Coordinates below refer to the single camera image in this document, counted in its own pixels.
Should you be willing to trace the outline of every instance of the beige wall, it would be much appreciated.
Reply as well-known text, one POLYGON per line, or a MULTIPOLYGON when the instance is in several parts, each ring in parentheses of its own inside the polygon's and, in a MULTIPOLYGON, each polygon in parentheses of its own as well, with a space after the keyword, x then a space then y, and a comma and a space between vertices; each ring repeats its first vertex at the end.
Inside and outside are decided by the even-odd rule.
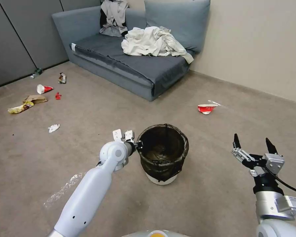
MULTIPOLYGON (((128 2, 144 9, 143 0, 128 2)), ((211 0, 191 69, 296 101, 296 0, 211 0)))

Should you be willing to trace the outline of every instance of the yellow button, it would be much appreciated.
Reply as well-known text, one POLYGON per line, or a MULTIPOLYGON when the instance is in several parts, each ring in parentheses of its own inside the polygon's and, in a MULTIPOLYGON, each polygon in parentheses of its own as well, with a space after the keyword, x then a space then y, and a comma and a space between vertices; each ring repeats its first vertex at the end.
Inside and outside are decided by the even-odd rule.
POLYGON ((150 237, 164 237, 164 235, 161 233, 154 233, 150 237))

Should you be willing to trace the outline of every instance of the gray pillow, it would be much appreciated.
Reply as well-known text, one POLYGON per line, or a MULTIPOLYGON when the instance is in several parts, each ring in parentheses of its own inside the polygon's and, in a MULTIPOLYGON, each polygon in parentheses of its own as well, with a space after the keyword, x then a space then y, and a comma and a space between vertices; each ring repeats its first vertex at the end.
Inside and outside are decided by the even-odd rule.
POLYGON ((159 2, 145 0, 148 26, 163 26, 184 48, 202 51, 210 0, 159 2))

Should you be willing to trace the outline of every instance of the black trash bag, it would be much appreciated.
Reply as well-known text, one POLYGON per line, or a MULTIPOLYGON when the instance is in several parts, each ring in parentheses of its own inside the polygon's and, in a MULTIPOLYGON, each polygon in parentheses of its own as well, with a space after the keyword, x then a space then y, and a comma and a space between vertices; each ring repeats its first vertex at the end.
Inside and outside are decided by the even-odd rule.
POLYGON ((157 124, 146 128, 138 137, 138 149, 144 171, 158 181, 167 181, 181 170, 188 152, 188 139, 177 127, 157 124))

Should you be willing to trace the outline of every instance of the white bucket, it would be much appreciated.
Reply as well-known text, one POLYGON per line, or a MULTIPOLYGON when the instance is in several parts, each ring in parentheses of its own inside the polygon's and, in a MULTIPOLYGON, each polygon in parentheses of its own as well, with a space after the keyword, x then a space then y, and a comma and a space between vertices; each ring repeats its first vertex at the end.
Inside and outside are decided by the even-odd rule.
POLYGON ((160 181, 160 182, 158 182, 157 179, 151 177, 149 174, 146 173, 146 175, 147 175, 148 179, 149 179, 151 182, 153 182, 153 183, 155 183, 155 184, 157 184, 157 185, 167 185, 167 184, 170 184, 170 183, 172 183, 172 182, 175 180, 175 178, 178 176, 178 175, 176 174, 175 176, 169 178, 167 181, 164 181, 164 182, 163 182, 163 181, 160 181))

